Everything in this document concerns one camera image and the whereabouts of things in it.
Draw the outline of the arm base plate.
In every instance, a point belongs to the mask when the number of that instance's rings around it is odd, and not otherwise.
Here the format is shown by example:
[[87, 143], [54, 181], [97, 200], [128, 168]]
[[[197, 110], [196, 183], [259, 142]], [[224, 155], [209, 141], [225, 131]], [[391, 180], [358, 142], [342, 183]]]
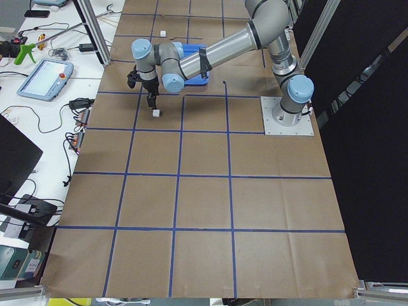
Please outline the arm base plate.
[[305, 105], [300, 113], [287, 113], [281, 97], [260, 97], [265, 135], [314, 136], [310, 111]]

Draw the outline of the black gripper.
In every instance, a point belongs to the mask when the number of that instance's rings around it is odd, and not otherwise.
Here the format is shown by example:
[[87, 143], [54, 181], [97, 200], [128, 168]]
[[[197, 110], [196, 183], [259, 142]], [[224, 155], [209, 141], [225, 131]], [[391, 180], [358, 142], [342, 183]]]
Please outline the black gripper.
[[144, 89], [148, 91], [147, 104], [149, 108], [156, 110], [156, 96], [159, 95], [158, 76], [147, 80], [147, 77], [140, 75], [140, 80]]

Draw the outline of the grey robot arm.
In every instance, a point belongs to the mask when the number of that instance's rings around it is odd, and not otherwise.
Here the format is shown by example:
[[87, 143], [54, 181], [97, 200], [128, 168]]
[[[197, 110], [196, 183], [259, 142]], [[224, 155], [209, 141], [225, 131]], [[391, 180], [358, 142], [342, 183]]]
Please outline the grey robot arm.
[[140, 82], [148, 92], [147, 102], [156, 107], [159, 86], [172, 93], [180, 92], [193, 77], [206, 78], [209, 71], [253, 50], [267, 48], [272, 72], [282, 91], [272, 117], [281, 126], [295, 126], [303, 116], [303, 108], [314, 93], [311, 79], [301, 74], [298, 60], [292, 54], [285, 28], [289, 13], [284, 1], [246, 1], [250, 16], [245, 27], [209, 47], [200, 47], [190, 56], [176, 41], [152, 44], [146, 39], [134, 40], [131, 52], [135, 60], [127, 76], [129, 88]]

